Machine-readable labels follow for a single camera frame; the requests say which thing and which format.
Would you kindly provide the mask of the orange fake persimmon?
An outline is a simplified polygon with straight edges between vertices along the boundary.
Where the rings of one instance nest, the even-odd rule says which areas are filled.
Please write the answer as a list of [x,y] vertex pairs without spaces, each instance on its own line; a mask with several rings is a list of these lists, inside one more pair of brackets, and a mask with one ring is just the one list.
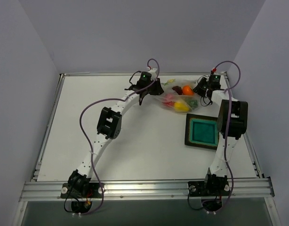
[[182,93],[183,93],[183,95],[186,95],[186,96],[193,96],[194,95],[193,89],[187,85],[183,86]]

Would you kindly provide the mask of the dark maroon fake fruit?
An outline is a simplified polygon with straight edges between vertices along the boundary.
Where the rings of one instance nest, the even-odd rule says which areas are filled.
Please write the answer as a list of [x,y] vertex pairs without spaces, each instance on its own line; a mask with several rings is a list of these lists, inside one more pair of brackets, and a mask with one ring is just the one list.
[[172,90],[174,90],[178,95],[183,95],[183,91],[180,86],[174,86]]

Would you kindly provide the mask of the red fake apple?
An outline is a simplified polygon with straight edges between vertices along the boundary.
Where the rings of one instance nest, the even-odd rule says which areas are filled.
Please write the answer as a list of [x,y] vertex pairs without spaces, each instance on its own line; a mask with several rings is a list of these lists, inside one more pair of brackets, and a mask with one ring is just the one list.
[[165,107],[173,107],[174,106],[174,101],[173,101],[173,95],[172,94],[166,94],[164,97],[163,97],[163,100],[162,100],[162,104],[165,106]]

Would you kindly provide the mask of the green fake lime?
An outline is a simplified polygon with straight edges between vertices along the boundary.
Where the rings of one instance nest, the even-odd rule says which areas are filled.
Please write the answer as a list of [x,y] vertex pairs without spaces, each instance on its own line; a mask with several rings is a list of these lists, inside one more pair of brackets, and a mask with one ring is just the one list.
[[198,108],[198,101],[193,98],[186,98],[185,102],[189,105],[191,109],[196,109]]

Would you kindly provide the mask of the yellow fake pear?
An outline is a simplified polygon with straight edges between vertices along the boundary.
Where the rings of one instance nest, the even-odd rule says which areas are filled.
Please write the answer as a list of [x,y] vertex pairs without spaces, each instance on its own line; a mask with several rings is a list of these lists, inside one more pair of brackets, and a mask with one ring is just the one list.
[[177,112],[191,112],[192,108],[184,101],[176,101],[174,102],[174,110]]

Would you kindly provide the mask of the translucent printed plastic bag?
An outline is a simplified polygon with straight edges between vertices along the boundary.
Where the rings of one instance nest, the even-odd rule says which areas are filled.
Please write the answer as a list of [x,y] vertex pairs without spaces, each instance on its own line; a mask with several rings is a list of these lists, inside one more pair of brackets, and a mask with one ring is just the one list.
[[166,94],[172,94],[173,95],[173,101],[176,102],[176,101],[184,101],[185,102],[185,99],[186,98],[193,98],[193,99],[196,99],[198,101],[198,108],[196,109],[192,109],[191,112],[197,110],[200,108],[200,96],[195,94],[193,96],[186,96],[186,95],[178,95],[174,90],[172,90],[172,88],[174,86],[180,86],[181,88],[183,88],[183,86],[190,86],[192,89],[195,88],[195,86],[197,85],[197,79],[169,79],[167,82],[164,82],[164,83],[161,83],[161,86],[164,90],[164,93],[159,95],[159,96],[155,96],[155,100],[156,102],[158,102],[158,104],[165,108],[165,109],[168,109],[168,110],[171,110],[173,112],[177,112],[174,110],[174,107],[165,107],[163,104],[162,104],[162,100],[163,100],[163,97],[166,95]]

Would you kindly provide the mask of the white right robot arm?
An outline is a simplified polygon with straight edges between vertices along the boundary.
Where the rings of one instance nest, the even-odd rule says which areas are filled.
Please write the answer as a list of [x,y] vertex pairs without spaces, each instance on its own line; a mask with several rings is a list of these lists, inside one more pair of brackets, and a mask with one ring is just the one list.
[[210,165],[203,182],[203,189],[208,194],[229,188],[227,176],[233,150],[247,130],[248,103],[232,97],[230,89],[221,89],[220,75],[211,74],[203,77],[193,91],[201,97],[207,97],[210,103],[219,106],[217,131],[219,142],[215,158]]

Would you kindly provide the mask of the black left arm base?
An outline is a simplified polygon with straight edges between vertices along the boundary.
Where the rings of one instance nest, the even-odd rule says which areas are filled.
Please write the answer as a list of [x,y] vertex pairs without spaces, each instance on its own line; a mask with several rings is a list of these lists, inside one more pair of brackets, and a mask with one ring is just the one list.
[[62,185],[60,198],[65,199],[70,193],[70,197],[75,198],[102,198],[102,189],[98,182],[89,182],[85,187],[78,188],[75,185],[73,188],[68,183]]

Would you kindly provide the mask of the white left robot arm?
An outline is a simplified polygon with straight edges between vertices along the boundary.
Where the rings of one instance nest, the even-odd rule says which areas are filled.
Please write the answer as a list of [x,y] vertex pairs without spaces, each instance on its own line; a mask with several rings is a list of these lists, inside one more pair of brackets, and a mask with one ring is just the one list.
[[[136,84],[126,89],[126,94],[122,98],[107,98],[96,101],[87,106],[80,114],[79,124],[82,133],[90,145],[90,151],[86,154],[79,167],[73,171],[68,179],[68,184],[72,186],[72,192],[77,197],[84,197],[88,194],[92,176],[98,177],[95,166],[101,158],[106,147],[118,137],[121,131],[122,117],[135,104],[142,104],[146,95],[159,96],[164,91],[159,79],[159,69],[153,68],[147,72],[141,72]],[[116,101],[111,107],[104,107],[100,113],[97,123],[97,135],[95,141],[90,141],[83,125],[84,113],[92,106],[105,101]]]

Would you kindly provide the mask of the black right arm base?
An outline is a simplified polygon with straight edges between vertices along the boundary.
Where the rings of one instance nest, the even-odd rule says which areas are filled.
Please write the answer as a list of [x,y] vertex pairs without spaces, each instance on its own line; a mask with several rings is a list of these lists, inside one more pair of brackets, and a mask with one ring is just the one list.
[[191,197],[228,196],[231,189],[227,181],[208,182],[206,180],[188,181]]

